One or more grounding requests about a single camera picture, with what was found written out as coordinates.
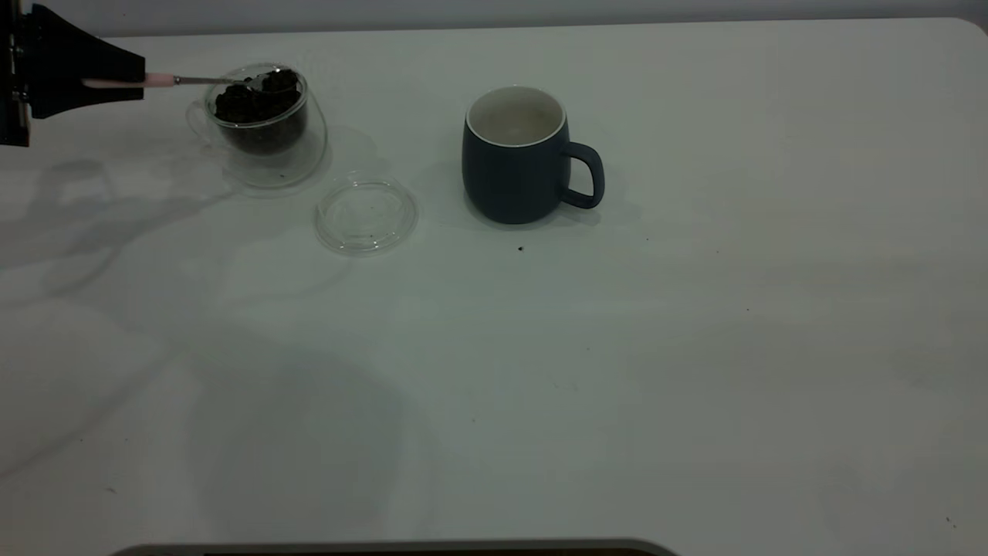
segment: pink spoon handle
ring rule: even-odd
[[[174,87],[180,81],[171,73],[145,73],[144,80],[137,83],[108,81],[106,79],[83,79],[82,84],[93,89],[143,89],[145,87]]]

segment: clear plastic lid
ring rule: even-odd
[[[333,180],[315,207],[315,233],[324,245],[348,255],[387,251],[414,229],[418,207],[391,176],[363,171]]]

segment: glass rim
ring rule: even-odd
[[[217,118],[216,114],[212,112],[211,105],[209,102],[209,95],[211,95],[212,92],[216,90],[216,87],[228,87],[229,84],[216,83],[214,85],[210,85],[209,88],[206,89],[206,93],[203,95],[203,106],[206,107],[206,109],[203,110],[203,112],[206,112],[207,118],[209,118],[216,125],[223,128],[230,128],[233,130],[252,130],[256,128],[263,128],[264,126],[269,126],[271,124],[280,122],[281,120],[288,118],[295,112],[298,112],[298,109],[301,108],[303,104],[305,104],[305,99],[308,98],[308,83],[305,81],[305,77],[301,74],[301,72],[299,72],[297,69],[291,67],[286,63],[275,63],[275,62],[252,63],[250,65],[245,65],[243,67],[239,67],[232,71],[227,71],[226,73],[223,74],[223,78],[232,79],[235,78],[234,76],[238,73],[250,71],[253,69],[290,69],[291,71],[294,71],[295,75],[298,76],[298,83],[301,84],[301,95],[299,95],[298,100],[295,101],[295,104],[291,105],[291,108],[285,110],[284,112],[278,114],[277,116],[274,116],[273,118],[269,118],[267,120],[262,120],[260,122],[251,122],[249,124],[235,124],[233,122],[227,122],[226,120],[221,120],[220,118]]]
[[[555,105],[559,107],[559,111],[562,113],[562,117],[561,117],[561,119],[559,121],[559,124],[556,126],[555,130],[553,130],[551,134],[548,134],[547,136],[545,136],[545,137],[543,137],[543,138],[541,138],[539,140],[534,140],[534,141],[531,141],[531,142],[526,142],[526,143],[521,143],[521,144],[508,144],[508,143],[497,142],[497,141],[494,141],[494,140],[491,140],[491,139],[485,137],[483,134],[481,134],[480,132],[478,132],[477,130],[475,130],[473,128],[472,118],[470,118],[470,117],[473,115],[473,109],[476,108],[477,104],[480,103],[480,101],[482,101],[485,98],[487,98],[488,96],[494,95],[496,93],[501,93],[501,92],[504,92],[504,91],[510,91],[510,90],[534,91],[534,92],[536,92],[536,93],[538,93],[538,94],[540,94],[540,95],[548,98],[553,103],[555,103]],[[558,134],[559,131],[562,130],[563,126],[566,125],[566,122],[568,121],[568,119],[569,119],[569,117],[566,115],[566,107],[562,104],[562,102],[559,99],[557,99],[555,97],[555,95],[553,95],[552,93],[550,93],[550,92],[548,92],[548,91],[546,91],[544,89],[540,89],[538,87],[531,87],[529,85],[520,85],[518,83],[513,83],[513,84],[508,85],[508,86],[505,86],[505,87],[495,87],[493,89],[488,90],[487,92],[485,92],[484,94],[480,95],[479,97],[477,97],[476,99],[474,99],[473,102],[470,103],[470,106],[467,107],[467,109],[466,109],[466,116],[465,116],[466,126],[467,126],[468,129],[470,129],[470,132],[472,134],[474,134],[475,137],[477,137],[478,139],[486,142],[487,144],[493,144],[494,146],[500,146],[500,147],[503,147],[503,148],[525,148],[527,146],[533,146],[533,145],[536,145],[536,144],[540,144],[540,143],[546,142],[546,141],[554,138],[556,136],[556,134]]]

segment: metal spoon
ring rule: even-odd
[[[126,81],[108,81],[106,79],[83,79],[82,84],[94,89],[142,89],[146,87],[174,87],[175,85],[243,85],[258,93],[280,93],[282,91],[265,91],[264,79],[253,78],[250,81],[227,79],[223,77],[182,77],[171,73],[146,73],[144,80],[137,83]]]

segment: glass cup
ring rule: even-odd
[[[280,63],[256,63],[230,71],[224,78],[237,81],[272,71],[291,70]],[[312,97],[305,77],[295,85],[301,95],[273,118],[235,124],[216,116],[216,97],[229,85],[212,85],[202,100],[189,106],[186,121],[206,143],[204,153],[223,168],[240,193],[251,197],[282,197],[306,185],[305,178],[326,153],[326,122]]]

